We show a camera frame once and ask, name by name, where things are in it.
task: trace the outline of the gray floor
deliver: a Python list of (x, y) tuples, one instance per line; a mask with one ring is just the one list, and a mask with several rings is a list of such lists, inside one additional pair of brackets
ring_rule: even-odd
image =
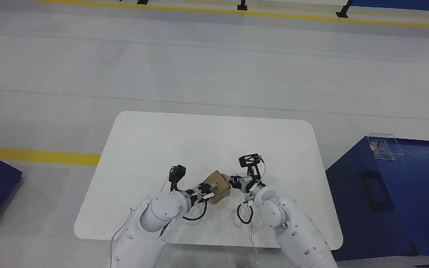
[[(5, 1), (0, 147), (101, 153), (127, 110), (304, 119), (328, 168), (370, 132), (429, 139), (428, 37), (419, 27)], [(95, 168), (10, 164), (25, 179), (0, 218), (1, 266), (104, 267), (109, 243), (73, 233)], [(288, 266), (278, 250), (260, 251), (260, 266)], [(169, 245), (164, 256), (159, 267), (257, 266), (251, 247)]]

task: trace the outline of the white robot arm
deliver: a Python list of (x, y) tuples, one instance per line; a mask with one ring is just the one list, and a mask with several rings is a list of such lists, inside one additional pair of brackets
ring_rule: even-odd
[[(170, 171), (169, 177), (172, 192), (159, 192), (153, 198), (145, 197), (127, 219), (115, 244), (111, 245), (109, 268), (153, 268), (179, 218), (195, 204), (206, 202), (212, 196), (216, 183), (199, 184), (186, 191), (177, 189), (176, 184), (184, 176), (184, 170), (181, 165), (172, 167), (174, 172)], [(152, 233), (159, 230), (162, 230), (160, 236), (153, 238)]]
[(292, 264), (300, 268), (337, 268), (323, 234), (298, 203), (287, 195), (278, 196), (269, 187), (259, 188), (251, 193), (254, 203)]
[(263, 161), (261, 156), (245, 155), (239, 161), (247, 168), (247, 176), (223, 174), (224, 179), (253, 199), (261, 219), (273, 228), (275, 239), (292, 264), (297, 268), (338, 268), (323, 234), (298, 203), (285, 194), (277, 195), (261, 182), (257, 168)]

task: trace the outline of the cardboard box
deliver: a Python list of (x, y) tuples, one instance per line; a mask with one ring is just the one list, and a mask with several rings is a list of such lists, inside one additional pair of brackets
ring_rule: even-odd
[(219, 171), (213, 172), (207, 179), (205, 183), (217, 183), (217, 188), (213, 190), (214, 196), (208, 199), (208, 202), (212, 205), (221, 201), (223, 198), (227, 197), (231, 192), (231, 186), (229, 183), (222, 177), (222, 174)]

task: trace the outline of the black handle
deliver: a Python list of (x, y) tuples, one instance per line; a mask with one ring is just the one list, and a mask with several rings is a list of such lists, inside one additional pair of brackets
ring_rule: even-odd
[(371, 190), (369, 189), (369, 185), (367, 183), (368, 179), (374, 180), (377, 176), (378, 176), (378, 173), (370, 172), (370, 171), (364, 171), (359, 173), (359, 177), (363, 184), (365, 199), (368, 202), (368, 205), (374, 210), (382, 211), (382, 210), (386, 210), (385, 205), (381, 202), (375, 201), (374, 197), (371, 194)]

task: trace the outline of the yellow stripe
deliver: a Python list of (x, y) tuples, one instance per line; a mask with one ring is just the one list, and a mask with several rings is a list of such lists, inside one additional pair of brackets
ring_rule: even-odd
[[(198, 1), (198, 0), (185, 0), (185, 3), (195, 4), (207, 4), (207, 5), (237, 5), (236, 3), (220, 2), (220, 1)], [(247, 4), (249, 7), (266, 7), (274, 9), (291, 9), (291, 10), (304, 10), (304, 11), (317, 11), (317, 12), (329, 12), (335, 13), (339, 9), (318, 9), (312, 7), (284, 7), (281, 5), (259, 5), (259, 4)], [(366, 12), (366, 11), (348, 11), (348, 14), (363, 14), (363, 15), (380, 15), (380, 16), (394, 16), (394, 17), (425, 17), (429, 18), (429, 15), (416, 15), (407, 13), (385, 13), (385, 12)]]
[(76, 5), (96, 5), (105, 7), (126, 7), (126, 8), (140, 8), (140, 9), (157, 9), (157, 10), (170, 10), (170, 11), (190, 11), (190, 12), (205, 12), (205, 13), (224, 13), (224, 14), (240, 14), (240, 15), (256, 15), (265, 17), (287, 17), (292, 19), (311, 19), (316, 21), (340, 21), (340, 22), (353, 22), (353, 23), (372, 23), (372, 24), (385, 24), (385, 25), (400, 25), (400, 26), (417, 26), (417, 27), (429, 27), (429, 22), (421, 21), (390, 21), (380, 19), (358, 19), (348, 18), (343, 19), (327, 16), (317, 15), (300, 15), (300, 14), (289, 14), (289, 13), (275, 13), (275, 12), (264, 12), (264, 11), (239, 11), (239, 10), (228, 10), (228, 9), (209, 9), (201, 7), (175, 7), (165, 5), (138, 5), (134, 3), (115, 3), (115, 2), (97, 2), (97, 1), (82, 1), (82, 0), (38, 0), (39, 2), (50, 2), (50, 3), (67, 3)]
[(68, 151), (0, 148), (0, 159), (48, 163), (68, 163), (72, 165), (97, 165), (100, 160), (100, 155), (93, 153), (73, 153)]

